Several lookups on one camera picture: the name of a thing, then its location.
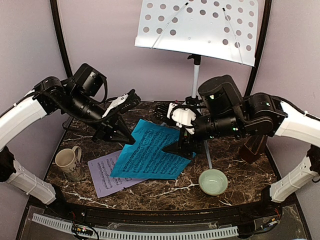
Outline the blue sheet music page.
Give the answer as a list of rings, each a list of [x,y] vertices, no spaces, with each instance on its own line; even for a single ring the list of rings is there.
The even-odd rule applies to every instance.
[[[167,153],[163,148],[179,138],[179,131],[140,119],[132,132],[133,145],[126,144],[110,174],[111,177],[175,180],[191,162]]]

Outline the purple sheet music page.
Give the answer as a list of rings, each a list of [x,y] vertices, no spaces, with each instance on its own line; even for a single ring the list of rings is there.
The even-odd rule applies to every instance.
[[[98,198],[109,196],[146,181],[146,179],[138,178],[111,177],[111,173],[121,152],[121,150],[118,150],[88,161],[87,165]]]

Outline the brown wooden metronome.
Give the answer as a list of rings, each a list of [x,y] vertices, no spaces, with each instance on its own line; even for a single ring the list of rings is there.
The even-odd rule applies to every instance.
[[[250,136],[238,151],[241,159],[248,164],[257,161],[265,150],[267,139],[267,135]]]

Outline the grey folding music stand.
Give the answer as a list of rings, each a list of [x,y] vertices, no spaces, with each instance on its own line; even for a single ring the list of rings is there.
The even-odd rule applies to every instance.
[[[176,104],[194,106],[202,57],[254,65],[257,13],[255,0],[144,0],[134,45],[189,55],[192,92]]]

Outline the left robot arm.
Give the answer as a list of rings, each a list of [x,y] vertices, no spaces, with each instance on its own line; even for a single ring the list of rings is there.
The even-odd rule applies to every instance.
[[[65,80],[50,76],[34,86],[21,100],[0,116],[0,180],[37,198],[60,218],[71,213],[61,190],[26,170],[10,152],[7,145],[33,123],[57,110],[85,123],[95,130],[93,141],[133,145],[135,139],[122,114],[139,105],[141,99],[134,89],[102,101],[93,97],[103,87],[108,89],[107,77],[87,63]]]

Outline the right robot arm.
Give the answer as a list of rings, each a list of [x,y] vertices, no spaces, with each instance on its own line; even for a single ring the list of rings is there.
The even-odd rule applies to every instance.
[[[266,217],[289,195],[320,175],[320,120],[284,98],[259,92],[242,97],[230,75],[213,77],[198,88],[196,105],[163,103],[155,116],[179,127],[178,140],[163,148],[186,159],[200,153],[204,141],[221,137],[278,136],[310,144],[302,161],[263,190],[255,213]]]

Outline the pale green ceramic bowl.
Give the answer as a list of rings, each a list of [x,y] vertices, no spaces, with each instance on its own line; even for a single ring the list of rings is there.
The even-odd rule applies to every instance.
[[[229,182],[222,171],[212,168],[200,174],[198,184],[204,193],[211,196],[218,196],[226,191]]]

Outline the cream printed mug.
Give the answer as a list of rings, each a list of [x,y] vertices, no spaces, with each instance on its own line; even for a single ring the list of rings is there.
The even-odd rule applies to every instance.
[[[59,151],[54,161],[70,181],[79,182],[84,177],[81,157],[82,149],[75,145]]]

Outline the right black frame post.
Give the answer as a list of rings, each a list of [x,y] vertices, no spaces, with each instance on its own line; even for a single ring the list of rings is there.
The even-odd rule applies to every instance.
[[[267,38],[271,10],[272,10],[272,0],[266,0],[264,3],[260,33],[258,37],[256,51],[255,51],[255,62],[254,62],[254,66],[251,68],[250,76],[249,76],[248,83],[244,93],[245,97],[248,97],[252,94],[254,84],[256,82],[256,78],[257,78],[257,74],[258,74],[258,70],[261,63],[264,46]]]

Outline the black frame post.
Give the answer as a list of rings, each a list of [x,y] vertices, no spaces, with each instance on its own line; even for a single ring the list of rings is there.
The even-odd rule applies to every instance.
[[[60,18],[60,13],[58,8],[58,1],[50,0],[49,2],[50,2],[51,15],[52,15],[52,20],[53,20],[53,25],[54,25],[54,30],[55,30],[55,35],[58,43],[60,56],[62,59],[65,74],[69,78],[73,75],[73,72],[72,72],[69,56],[67,53],[66,43],[64,39],[63,28],[62,28],[61,18]]]
[[[254,66],[251,68],[250,76],[249,76],[248,83],[244,93],[245,97],[248,97],[252,94],[254,84],[256,82],[256,78],[257,78],[257,74],[258,74],[258,70],[261,63],[264,46],[267,38],[271,10],[272,10],[272,0],[266,0],[264,3],[260,33],[258,37],[256,51],[255,51],[255,62],[254,62]]]

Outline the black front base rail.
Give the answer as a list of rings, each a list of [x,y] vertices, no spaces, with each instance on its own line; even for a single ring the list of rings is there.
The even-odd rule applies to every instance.
[[[295,194],[276,207],[266,207],[262,201],[228,205],[226,201],[209,204],[204,197],[189,196],[139,197],[120,192],[115,196],[85,197],[76,192],[65,192],[66,205],[78,221],[106,225],[111,221],[134,224],[196,224],[218,222],[219,224],[245,225],[254,220],[280,216],[290,217],[304,224],[305,218]]]

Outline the left black frame post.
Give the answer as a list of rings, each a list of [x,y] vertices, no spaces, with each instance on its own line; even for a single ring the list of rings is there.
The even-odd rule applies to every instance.
[[[73,75],[73,72],[72,72],[69,56],[67,53],[66,43],[64,39],[63,28],[62,28],[61,18],[60,18],[60,13],[58,8],[58,1],[50,0],[49,2],[50,2],[51,15],[52,15],[52,20],[53,20],[53,25],[54,25],[54,30],[55,30],[55,35],[58,43],[60,56],[62,59],[65,74],[69,78]]]

